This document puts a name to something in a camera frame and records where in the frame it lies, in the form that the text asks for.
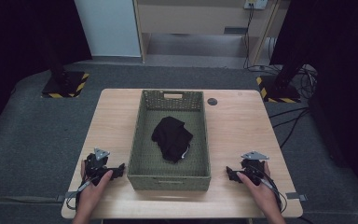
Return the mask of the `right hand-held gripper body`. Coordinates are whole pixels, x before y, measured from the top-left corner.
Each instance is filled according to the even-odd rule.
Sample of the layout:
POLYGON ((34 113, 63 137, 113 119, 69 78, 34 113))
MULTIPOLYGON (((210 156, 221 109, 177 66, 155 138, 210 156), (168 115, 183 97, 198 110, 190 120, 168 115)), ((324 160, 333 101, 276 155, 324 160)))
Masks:
POLYGON ((259 186, 264 178, 264 164, 269 159, 268 156, 256 151, 251 151, 241 155, 241 167, 244 174, 256 185, 259 186))

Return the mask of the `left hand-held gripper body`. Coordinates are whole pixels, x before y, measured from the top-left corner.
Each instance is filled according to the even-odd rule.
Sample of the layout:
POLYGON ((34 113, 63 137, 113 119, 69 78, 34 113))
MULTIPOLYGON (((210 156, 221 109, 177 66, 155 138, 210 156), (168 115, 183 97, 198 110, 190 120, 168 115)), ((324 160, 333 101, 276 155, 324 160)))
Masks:
POLYGON ((109 171, 106 167, 110 153, 99 148, 94 148, 85 159, 85 174, 94 186, 97 186, 102 177, 109 171))

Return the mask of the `green woven basket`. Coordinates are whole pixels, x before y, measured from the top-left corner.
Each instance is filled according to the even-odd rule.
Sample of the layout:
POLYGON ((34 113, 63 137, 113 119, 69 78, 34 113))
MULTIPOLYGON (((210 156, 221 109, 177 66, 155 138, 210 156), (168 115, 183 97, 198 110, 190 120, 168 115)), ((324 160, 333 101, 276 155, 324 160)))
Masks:
POLYGON ((204 95, 201 91, 143 90, 132 141, 127 177, 136 190, 206 191, 211 180, 204 95), (162 158, 151 135, 165 117, 174 117, 193 134, 185 156, 162 158))

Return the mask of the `black cloth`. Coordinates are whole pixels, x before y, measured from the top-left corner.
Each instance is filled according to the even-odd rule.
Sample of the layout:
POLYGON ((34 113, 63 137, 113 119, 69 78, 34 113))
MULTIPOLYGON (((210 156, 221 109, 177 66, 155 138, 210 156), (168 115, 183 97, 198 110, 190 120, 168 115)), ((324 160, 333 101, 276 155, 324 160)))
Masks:
POLYGON ((174 163, 179 162, 188 152, 193 134, 185 124, 174 117, 165 117, 154 129, 151 140, 158 144, 162 158, 174 163))

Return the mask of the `person's left hand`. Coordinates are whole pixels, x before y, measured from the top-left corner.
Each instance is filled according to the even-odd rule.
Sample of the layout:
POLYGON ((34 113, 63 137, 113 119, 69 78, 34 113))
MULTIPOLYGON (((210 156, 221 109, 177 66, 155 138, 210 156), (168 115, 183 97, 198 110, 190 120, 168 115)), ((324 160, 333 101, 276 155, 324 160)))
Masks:
POLYGON ((78 203, 77 213, 81 215, 90 216, 93 210, 98 205, 99 201, 103 197, 103 193, 110 182, 113 172, 107 171, 97 186, 89 184, 80 193, 80 200, 78 203))

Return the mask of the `person's right hand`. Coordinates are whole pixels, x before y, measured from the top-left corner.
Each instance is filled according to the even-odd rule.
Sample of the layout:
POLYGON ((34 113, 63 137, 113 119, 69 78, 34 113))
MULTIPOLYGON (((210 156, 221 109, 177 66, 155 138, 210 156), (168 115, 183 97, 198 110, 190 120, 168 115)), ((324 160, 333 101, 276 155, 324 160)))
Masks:
POLYGON ((277 205, 275 194, 271 189, 264 184, 260 184, 259 186, 255 185, 246 175, 240 172, 237 172, 237 177, 248 190, 250 190, 256 205, 265 216, 271 215, 272 213, 281 213, 277 205))

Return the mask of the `grey tape strip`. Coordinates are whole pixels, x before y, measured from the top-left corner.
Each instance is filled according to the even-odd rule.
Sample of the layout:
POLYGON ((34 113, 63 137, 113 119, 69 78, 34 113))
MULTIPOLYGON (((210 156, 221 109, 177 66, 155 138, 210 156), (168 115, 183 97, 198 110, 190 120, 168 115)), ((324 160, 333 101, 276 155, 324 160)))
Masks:
POLYGON ((308 197, 306 194, 299 194, 297 192, 286 192, 286 198, 288 200, 294 200, 299 199, 301 202, 305 202, 308 200, 308 197))
POLYGON ((63 202, 65 202, 65 201, 68 200, 68 199, 73 199, 73 198, 75 198, 77 194, 78 194, 77 191, 68 191, 68 192, 66 192, 66 193, 63 194, 63 195, 57 195, 57 196, 55 197, 55 202, 63 203, 63 202))

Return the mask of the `black striped stand base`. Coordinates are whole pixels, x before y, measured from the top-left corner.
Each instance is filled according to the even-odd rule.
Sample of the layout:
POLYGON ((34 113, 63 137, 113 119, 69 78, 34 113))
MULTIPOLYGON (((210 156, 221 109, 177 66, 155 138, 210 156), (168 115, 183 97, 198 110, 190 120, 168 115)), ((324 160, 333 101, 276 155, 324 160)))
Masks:
POLYGON ((300 103, 301 98, 297 89, 289 84, 281 87, 275 83, 275 76, 260 76, 256 79, 260 94, 265 102, 270 103, 300 103))
POLYGON ((44 98, 74 98, 83 90, 89 75, 82 71, 52 74, 42 90, 44 98))

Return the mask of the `black stand pole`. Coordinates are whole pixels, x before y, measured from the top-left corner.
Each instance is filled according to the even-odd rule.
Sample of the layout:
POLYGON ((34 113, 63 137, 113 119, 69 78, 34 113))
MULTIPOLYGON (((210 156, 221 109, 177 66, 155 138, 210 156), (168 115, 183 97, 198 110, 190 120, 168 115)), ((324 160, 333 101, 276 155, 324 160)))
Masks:
POLYGON ((293 52, 286 63, 283 65, 281 72, 276 76, 274 86, 278 91, 286 90, 290 81, 301 69, 307 60, 304 52, 293 52))
POLYGON ((59 57, 56 54, 55 49, 51 45, 48 39, 45 40, 46 46, 46 57, 48 61, 48 66, 51 70, 52 76, 57 84, 63 86, 64 88, 68 88, 70 85, 69 77, 66 74, 66 71, 60 62, 59 57))

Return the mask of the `black curtain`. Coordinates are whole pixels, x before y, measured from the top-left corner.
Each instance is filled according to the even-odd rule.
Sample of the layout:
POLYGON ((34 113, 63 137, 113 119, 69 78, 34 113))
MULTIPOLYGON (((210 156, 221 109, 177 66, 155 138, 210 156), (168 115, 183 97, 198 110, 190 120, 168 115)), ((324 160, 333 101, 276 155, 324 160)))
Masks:
POLYGON ((309 105, 324 143, 358 178, 358 0, 292 0, 272 61, 299 51, 317 71, 309 105))
POLYGON ((17 82, 51 72, 46 39, 63 67, 91 58, 75 0, 0 0, 0 115, 17 82))

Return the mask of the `wooden cabinet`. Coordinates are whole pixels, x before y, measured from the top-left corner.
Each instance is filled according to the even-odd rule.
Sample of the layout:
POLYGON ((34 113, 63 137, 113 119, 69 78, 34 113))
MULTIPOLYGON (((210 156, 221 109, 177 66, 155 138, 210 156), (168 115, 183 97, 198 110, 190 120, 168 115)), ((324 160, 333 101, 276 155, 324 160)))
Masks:
POLYGON ((268 37, 282 28, 292 0, 268 0, 264 10, 244 9, 245 0, 132 0, 141 52, 156 34, 223 35, 227 28, 245 28, 248 62, 257 63, 268 37))

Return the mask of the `white power strip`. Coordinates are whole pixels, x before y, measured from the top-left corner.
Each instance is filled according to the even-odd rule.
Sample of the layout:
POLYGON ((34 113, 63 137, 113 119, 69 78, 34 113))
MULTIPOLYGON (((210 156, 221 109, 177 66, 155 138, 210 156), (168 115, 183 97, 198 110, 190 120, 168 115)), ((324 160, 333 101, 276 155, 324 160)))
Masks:
POLYGON ((264 10, 269 0, 245 0, 244 9, 264 10))

